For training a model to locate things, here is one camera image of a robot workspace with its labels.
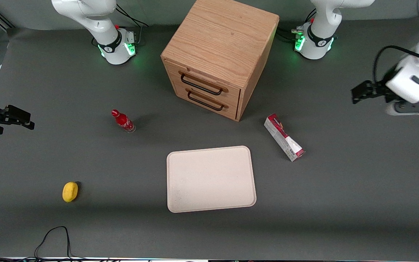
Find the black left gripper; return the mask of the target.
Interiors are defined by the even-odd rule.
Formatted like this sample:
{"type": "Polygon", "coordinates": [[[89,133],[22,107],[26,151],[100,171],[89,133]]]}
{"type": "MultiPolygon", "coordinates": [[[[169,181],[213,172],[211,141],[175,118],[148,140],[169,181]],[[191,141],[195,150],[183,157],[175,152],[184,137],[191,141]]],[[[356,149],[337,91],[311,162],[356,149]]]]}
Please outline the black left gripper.
{"type": "Polygon", "coordinates": [[[351,89],[351,102],[352,104],[357,104],[360,101],[369,98],[376,98],[379,96],[384,96],[385,102],[390,103],[393,101],[399,101],[400,97],[389,88],[390,81],[397,75],[399,70],[396,68],[391,68],[386,71],[383,78],[380,81],[376,82],[376,86],[372,81],[363,81],[356,87],[351,89]]]}

